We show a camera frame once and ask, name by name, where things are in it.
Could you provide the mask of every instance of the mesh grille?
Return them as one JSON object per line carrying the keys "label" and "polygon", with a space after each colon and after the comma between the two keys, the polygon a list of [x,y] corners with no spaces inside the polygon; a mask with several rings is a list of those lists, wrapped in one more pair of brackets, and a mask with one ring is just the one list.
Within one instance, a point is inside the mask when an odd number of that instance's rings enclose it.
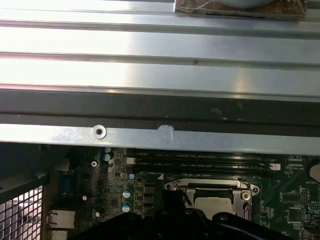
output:
{"label": "mesh grille", "polygon": [[0,240],[40,240],[42,186],[0,205]]}

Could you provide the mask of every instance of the capacitor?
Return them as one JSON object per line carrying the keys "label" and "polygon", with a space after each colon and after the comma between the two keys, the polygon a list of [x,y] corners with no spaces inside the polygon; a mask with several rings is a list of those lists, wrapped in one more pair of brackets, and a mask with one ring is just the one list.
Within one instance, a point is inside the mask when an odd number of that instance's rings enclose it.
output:
{"label": "capacitor", "polygon": [[124,213],[128,213],[130,212],[130,203],[129,202],[125,202],[122,206],[122,212]]}
{"label": "capacitor", "polygon": [[111,152],[111,147],[105,147],[104,148],[104,152],[107,154],[107,153],[110,153]]}
{"label": "capacitor", "polygon": [[122,196],[123,196],[125,199],[130,198],[130,196],[131,196],[131,189],[127,187],[127,188],[123,191]]}
{"label": "capacitor", "polygon": [[314,164],[309,168],[309,178],[316,182],[320,182],[320,163]]}
{"label": "capacitor", "polygon": [[105,153],[104,156],[103,156],[103,161],[109,162],[114,157],[115,157],[115,155],[113,154],[113,152]]}

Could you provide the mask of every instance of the metal sheet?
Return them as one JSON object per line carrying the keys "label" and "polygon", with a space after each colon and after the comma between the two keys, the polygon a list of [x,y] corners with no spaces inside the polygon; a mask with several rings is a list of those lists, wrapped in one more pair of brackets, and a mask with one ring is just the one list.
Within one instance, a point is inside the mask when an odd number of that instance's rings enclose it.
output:
{"label": "metal sheet", "polygon": [[30,59],[0,59],[0,65],[0,81],[7,84],[0,88],[16,84],[308,97],[320,93],[320,72],[311,70]]}
{"label": "metal sheet", "polygon": [[143,27],[140,30],[148,32],[150,27],[157,30],[160,27],[166,27],[163,31],[189,31],[195,34],[203,33],[213,34],[230,30],[234,34],[243,31],[243,34],[252,34],[259,36],[265,35],[281,35],[285,34],[320,34],[320,22],[295,22],[283,21],[279,24],[275,20],[260,19],[234,19],[234,18],[214,18],[208,17],[190,17],[176,14],[128,14],[128,13],[105,13],[105,12],[83,12],[83,11],[45,11],[45,10],[23,10],[23,9],[0,9],[0,21],[6,23],[8,21],[16,21],[15,24],[21,25],[23,22],[33,21],[33,25],[46,26],[77,26],[77,28],[85,28],[89,24],[90,29],[123,28],[123,25],[130,25],[130,28]]}
{"label": "metal sheet", "polygon": [[320,63],[320,40],[311,39],[17,27],[0,36],[0,52]]}
{"label": "metal sheet", "polygon": [[106,137],[95,139],[93,127],[0,124],[0,141],[77,146],[121,147],[226,153],[262,153],[320,156],[319,138],[107,128]]}
{"label": "metal sheet", "polygon": [[318,101],[319,9],[281,24],[173,11],[163,2],[2,1],[0,88]]}

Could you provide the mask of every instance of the screw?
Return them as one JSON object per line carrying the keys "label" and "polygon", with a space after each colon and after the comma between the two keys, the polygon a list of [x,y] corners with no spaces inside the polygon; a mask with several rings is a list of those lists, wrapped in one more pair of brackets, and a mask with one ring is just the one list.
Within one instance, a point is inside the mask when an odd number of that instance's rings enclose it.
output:
{"label": "screw", "polygon": [[184,212],[185,212],[185,214],[187,214],[187,215],[192,215],[194,212],[192,211],[192,210],[190,210],[190,209],[186,209],[186,210],[184,210]]}
{"label": "screw", "polygon": [[219,219],[220,219],[220,220],[228,220],[228,215],[226,215],[226,214],[221,214],[221,215],[219,216]]}
{"label": "screw", "polygon": [[242,193],[242,198],[243,198],[244,200],[249,200],[249,199],[250,199],[250,194],[245,191],[244,193]]}
{"label": "screw", "polygon": [[97,161],[92,161],[92,162],[91,162],[91,166],[92,166],[93,168],[97,167],[97,166],[98,166],[98,162],[97,162]]}

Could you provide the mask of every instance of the green circuit board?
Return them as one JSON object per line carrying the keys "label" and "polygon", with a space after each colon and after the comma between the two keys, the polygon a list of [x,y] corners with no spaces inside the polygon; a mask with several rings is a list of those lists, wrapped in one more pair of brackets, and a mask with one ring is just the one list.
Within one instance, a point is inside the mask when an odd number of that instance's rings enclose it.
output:
{"label": "green circuit board", "polygon": [[[104,161],[106,153],[102,148],[88,148],[85,154],[74,157],[78,165],[72,172],[75,188],[71,194],[86,196],[75,211],[75,232],[127,211],[152,215],[161,207],[165,184],[182,178],[242,179],[258,186],[259,194],[252,197],[251,220],[294,239],[304,239],[303,228],[320,227],[320,184],[306,174],[308,166],[317,161],[315,157],[254,155],[250,159],[254,164],[234,168],[215,163],[219,156],[214,153],[198,153],[197,156],[186,153],[180,156],[205,159],[205,163],[197,161],[197,165],[188,166],[187,162],[183,166],[193,167],[193,170],[181,172],[180,167],[180,171],[175,172],[170,163],[170,159],[177,157],[174,152],[159,154],[159,151],[144,153],[142,150],[135,155],[126,149],[111,151],[108,154],[112,154],[112,159],[108,161]],[[155,164],[148,165],[150,161],[147,161],[148,164],[144,162],[136,167],[133,163],[139,158],[150,159]],[[97,161],[98,165],[92,166],[92,161]],[[194,169],[200,172],[208,169],[208,172],[195,173]]]}

